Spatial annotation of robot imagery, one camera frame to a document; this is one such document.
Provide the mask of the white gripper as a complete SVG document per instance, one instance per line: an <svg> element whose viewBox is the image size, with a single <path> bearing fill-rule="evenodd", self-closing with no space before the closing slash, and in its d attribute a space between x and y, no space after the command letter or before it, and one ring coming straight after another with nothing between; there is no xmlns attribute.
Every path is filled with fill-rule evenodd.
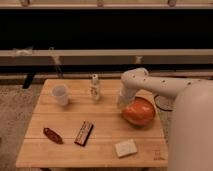
<svg viewBox="0 0 213 171"><path fill-rule="evenodd" d="M129 89L126 87L122 87L119 90L118 98L117 98L117 106L119 108L124 108L135 99L137 91L135 89Z"/></svg>

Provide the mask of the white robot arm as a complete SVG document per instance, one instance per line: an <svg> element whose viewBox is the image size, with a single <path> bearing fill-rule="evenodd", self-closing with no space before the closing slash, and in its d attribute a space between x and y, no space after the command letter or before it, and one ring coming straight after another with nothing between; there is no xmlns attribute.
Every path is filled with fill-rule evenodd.
<svg viewBox="0 0 213 171"><path fill-rule="evenodd" d="M141 89L173 100L167 171L213 171L213 80L128 70L121 75L118 106L131 104Z"/></svg>

